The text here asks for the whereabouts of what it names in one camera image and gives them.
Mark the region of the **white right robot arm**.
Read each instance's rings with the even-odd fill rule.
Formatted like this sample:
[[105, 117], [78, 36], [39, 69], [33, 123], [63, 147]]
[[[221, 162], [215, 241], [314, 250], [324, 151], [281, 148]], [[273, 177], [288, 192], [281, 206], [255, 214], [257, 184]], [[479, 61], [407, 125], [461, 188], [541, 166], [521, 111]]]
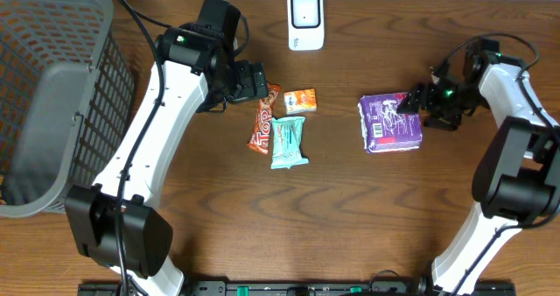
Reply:
[[472, 179], [473, 205], [450, 245], [419, 278], [415, 295], [471, 295], [500, 249], [525, 229], [538, 229], [559, 215], [559, 124], [530, 84], [533, 66], [500, 50], [503, 33], [459, 44], [465, 50], [462, 82], [449, 73], [450, 60], [431, 69], [397, 108], [423, 109], [424, 126], [456, 130], [477, 108], [492, 112], [498, 130]]

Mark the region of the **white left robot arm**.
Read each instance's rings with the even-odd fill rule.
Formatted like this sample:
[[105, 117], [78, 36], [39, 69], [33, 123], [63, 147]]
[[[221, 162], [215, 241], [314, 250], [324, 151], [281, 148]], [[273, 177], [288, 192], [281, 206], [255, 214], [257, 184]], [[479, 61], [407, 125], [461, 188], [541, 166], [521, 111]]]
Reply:
[[268, 94], [263, 64], [235, 59], [235, 32], [186, 24], [151, 43], [149, 87], [124, 139], [92, 186], [72, 187], [65, 200], [78, 252], [122, 277], [81, 284], [80, 295], [181, 293], [173, 229], [157, 212], [174, 153], [194, 114]]

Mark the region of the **small orange snack packet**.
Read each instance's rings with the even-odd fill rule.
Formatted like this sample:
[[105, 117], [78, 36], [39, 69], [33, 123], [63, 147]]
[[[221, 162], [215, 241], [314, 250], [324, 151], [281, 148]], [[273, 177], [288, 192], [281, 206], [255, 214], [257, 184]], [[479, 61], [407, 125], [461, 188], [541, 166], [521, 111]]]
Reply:
[[287, 115], [315, 112], [318, 107], [314, 88], [285, 92], [283, 100]]

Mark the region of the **teal snack packet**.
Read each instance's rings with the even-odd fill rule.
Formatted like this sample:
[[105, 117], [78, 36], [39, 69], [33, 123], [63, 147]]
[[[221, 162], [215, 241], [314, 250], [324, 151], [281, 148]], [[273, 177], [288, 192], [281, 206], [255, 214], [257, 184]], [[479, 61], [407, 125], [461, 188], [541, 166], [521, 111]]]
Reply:
[[291, 169], [306, 165], [309, 159], [302, 155], [300, 145], [304, 116], [287, 116], [272, 119], [273, 151], [271, 169]]

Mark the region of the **orange Top chocolate bar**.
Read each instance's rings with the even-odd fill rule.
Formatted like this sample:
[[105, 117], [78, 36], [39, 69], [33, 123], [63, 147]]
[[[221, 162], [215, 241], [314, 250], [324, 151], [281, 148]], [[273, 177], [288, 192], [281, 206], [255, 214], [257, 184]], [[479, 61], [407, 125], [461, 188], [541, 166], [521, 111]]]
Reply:
[[274, 103], [280, 93], [281, 87], [277, 84], [267, 83], [269, 94], [259, 100], [257, 113], [251, 138], [247, 143], [249, 149], [267, 154], [270, 145], [271, 120], [273, 117]]

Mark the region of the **purple red snack packet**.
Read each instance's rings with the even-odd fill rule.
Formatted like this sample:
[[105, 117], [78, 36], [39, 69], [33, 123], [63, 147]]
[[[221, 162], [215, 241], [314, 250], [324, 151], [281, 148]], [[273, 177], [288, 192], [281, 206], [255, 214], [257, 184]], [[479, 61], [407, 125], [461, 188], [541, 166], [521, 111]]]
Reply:
[[399, 114], [406, 93], [364, 95], [358, 101], [361, 133], [367, 153], [418, 149], [423, 141], [418, 114]]

